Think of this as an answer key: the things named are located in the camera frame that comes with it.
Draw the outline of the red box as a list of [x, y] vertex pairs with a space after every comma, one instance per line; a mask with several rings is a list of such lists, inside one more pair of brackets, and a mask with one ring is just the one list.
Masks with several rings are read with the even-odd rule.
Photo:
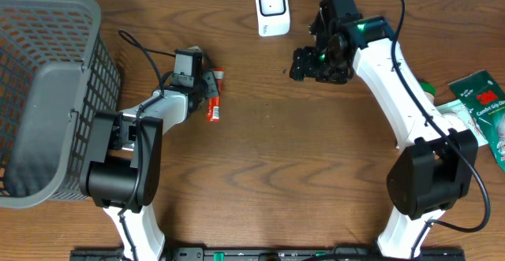
[[215, 68], [212, 70], [218, 88], [218, 95], [216, 97], [210, 98], [208, 101], [208, 113], [207, 113], [207, 121], [209, 122], [219, 122], [219, 108], [220, 108], [220, 93], [222, 91], [223, 86], [223, 77], [224, 77], [224, 68]]

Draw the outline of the green lid jar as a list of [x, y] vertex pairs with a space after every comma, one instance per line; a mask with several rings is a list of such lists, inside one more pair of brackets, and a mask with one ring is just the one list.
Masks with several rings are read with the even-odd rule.
[[426, 82], [420, 82], [419, 85], [421, 86], [423, 92], [427, 96], [427, 98], [430, 100], [431, 103], [434, 102], [435, 96], [436, 96], [436, 89], [432, 84], [426, 83]]

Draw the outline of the white cotton swab tub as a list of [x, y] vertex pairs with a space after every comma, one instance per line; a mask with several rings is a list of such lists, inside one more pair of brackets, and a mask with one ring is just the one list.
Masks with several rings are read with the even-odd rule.
[[443, 117], [451, 124], [452, 128], [457, 132], [465, 131], [468, 129], [466, 123], [457, 115], [453, 113], [444, 114]]

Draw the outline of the green 3M gloves package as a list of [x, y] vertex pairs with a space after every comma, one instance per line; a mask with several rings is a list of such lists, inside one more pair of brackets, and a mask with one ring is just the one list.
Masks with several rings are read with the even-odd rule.
[[449, 87], [469, 111], [504, 170], [504, 91], [486, 70], [450, 82]]

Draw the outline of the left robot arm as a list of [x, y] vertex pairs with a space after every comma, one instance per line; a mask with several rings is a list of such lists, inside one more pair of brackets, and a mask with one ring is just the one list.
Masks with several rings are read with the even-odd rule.
[[95, 114], [79, 186], [113, 220], [123, 248], [74, 251], [72, 260], [161, 260], [165, 236], [152, 201], [159, 186], [163, 135], [219, 95], [207, 55], [178, 49], [174, 70], [150, 98], [120, 112]]

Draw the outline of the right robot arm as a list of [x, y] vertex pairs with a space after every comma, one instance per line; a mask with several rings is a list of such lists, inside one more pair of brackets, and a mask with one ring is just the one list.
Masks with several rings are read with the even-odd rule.
[[384, 17], [364, 18], [354, 0], [323, 0], [309, 31], [316, 44], [294, 51], [290, 78], [345, 84], [359, 76], [366, 83], [401, 151], [387, 175], [394, 207], [377, 245], [384, 257], [417, 258], [428, 223], [467, 195], [477, 139], [435, 108]]

